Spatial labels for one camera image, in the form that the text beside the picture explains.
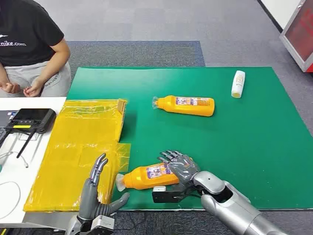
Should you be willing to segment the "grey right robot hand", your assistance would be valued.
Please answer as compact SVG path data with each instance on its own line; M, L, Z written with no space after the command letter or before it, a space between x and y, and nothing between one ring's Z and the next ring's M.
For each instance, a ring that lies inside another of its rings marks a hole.
M194 175L200 172L200 168L193 159L177 150L160 152L158 159L165 164L179 180L178 183L170 186L170 191L190 196L195 190L192 179Z

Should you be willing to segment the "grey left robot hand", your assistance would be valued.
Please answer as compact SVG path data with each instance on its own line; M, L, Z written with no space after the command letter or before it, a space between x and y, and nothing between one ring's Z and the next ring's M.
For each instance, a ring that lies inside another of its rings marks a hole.
M118 211L125 205L130 198L130 193L123 194L120 199L103 204L98 200L98 185L100 174L104 166L109 162L105 153L96 159L90 176L84 182L81 193L78 217L83 220L94 220L99 215L109 216Z

